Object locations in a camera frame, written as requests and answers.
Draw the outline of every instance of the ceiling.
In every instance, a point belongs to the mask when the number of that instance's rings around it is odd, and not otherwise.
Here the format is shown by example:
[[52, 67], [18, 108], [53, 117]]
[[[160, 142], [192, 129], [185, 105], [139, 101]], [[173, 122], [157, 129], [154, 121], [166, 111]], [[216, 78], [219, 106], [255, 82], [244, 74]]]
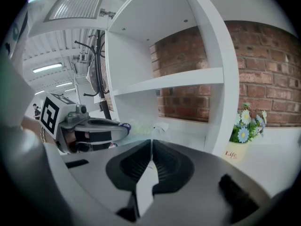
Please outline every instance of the ceiling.
[[[68, 0], [60, 0], [55, 5], [57, 6], [60, 2], [67, 3]], [[87, 10], [96, 9], [97, 3], [91, 4], [89, 4]], [[45, 0], [37, 0], [28, 4], [29, 31], [41, 16], [41, 13], [43, 13], [44, 6]], [[28, 38], [23, 54], [23, 75], [25, 81], [36, 92], [44, 90], [53, 93], [62, 93], [65, 90], [74, 88], [74, 83], [56, 87], [63, 83], [74, 82], [74, 79], [76, 79], [77, 83], [87, 83], [88, 81], [85, 79], [87, 65], [91, 62], [92, 56], [87, 48], [74, 43], [74, 41], [77, 40], [91, 46], [95, 43], [95, 37], [89, 38], [89, 36], [96, 33], [96, 29], [90, 28], [66, 29]], [[33, 69], [57, 63], [62, 63], [63, 66], [39, 73], [33, 72]]]

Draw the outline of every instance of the yellow pot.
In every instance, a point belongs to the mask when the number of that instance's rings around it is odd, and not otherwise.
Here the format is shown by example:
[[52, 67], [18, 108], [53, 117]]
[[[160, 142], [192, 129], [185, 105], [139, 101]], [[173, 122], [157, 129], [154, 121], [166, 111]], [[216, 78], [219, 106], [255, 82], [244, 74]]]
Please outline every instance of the yellow pot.
[[231, 164], [236, 164], [243, 160], [248, 147], [249, 143], [228, 142], [222, 158]]

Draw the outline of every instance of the ceiling beam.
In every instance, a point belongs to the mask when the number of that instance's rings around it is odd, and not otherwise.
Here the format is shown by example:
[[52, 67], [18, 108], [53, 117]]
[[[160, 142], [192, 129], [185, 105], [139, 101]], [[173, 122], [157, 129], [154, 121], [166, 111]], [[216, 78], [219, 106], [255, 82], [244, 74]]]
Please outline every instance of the ceiling beam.
[[41, 63], [43, 61], [47, 61], [50, 59], [79, 55], [79, 52], [80, 52], [79, 48], [73, 48], [73, 49], [66, 49], [66, 50], [60, 50], [60, 51], [46, 53], [46, 54], [32, 57], [30, 59], [23, 60], [23, 66], [25, 66], [25, 67], [30, 66], [30, 65]]

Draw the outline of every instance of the brick wall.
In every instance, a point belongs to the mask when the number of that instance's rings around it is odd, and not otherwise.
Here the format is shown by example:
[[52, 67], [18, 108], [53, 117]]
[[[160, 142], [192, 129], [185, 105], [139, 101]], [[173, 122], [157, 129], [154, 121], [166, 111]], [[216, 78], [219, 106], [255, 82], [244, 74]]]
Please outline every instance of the brick wall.
[[[239, 106], [251, 103], [255, 113], [268, 112], [268, 126], [301, 126], [301, 46], [278, 28], [227, 21], [239, 68]], [[154, 76], [207, 68], [198, 28], [193, 27], [151, 46]], [[157, 90], [160, 116], [208, 121], [210, 86]]]
[[[102, 70], [103, 79], [104, 79], [104, 81], [107, 85], [107, 88], [105, 89], [105, 91], [107, 91], [109, 89], [109, 84], [108, 84], [108, 78], [107, 78], [107, 70], [106, 70], [106, 67], [105, 67], [105, 58], [103, 58], [103, 57], [100, 57], [100, 67], [101, 67], [101, 70]], [[104, 97], [107, 98], [107, 103], [108, 103], [109, 109], [111, 111], [114, 111], [110, 93], [104, 95]]]

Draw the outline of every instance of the white cabinet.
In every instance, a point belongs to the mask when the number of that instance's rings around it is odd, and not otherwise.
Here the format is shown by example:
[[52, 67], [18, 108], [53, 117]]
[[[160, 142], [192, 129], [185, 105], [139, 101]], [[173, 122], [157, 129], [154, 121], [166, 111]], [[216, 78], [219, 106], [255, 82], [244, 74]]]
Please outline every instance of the white cabinet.
[[[153, 77], [150, 46], [198, 26], [208, 69]], [[238, 65], [228, 29], [210, 0], [126, 0], [105, 40], [107, 76], [116, 118], [164, 121], [170, 139], [221, 154], [229, 141], [239, 97]], [[211, 84], [209, 123], [160, 118], [156, 89]]]

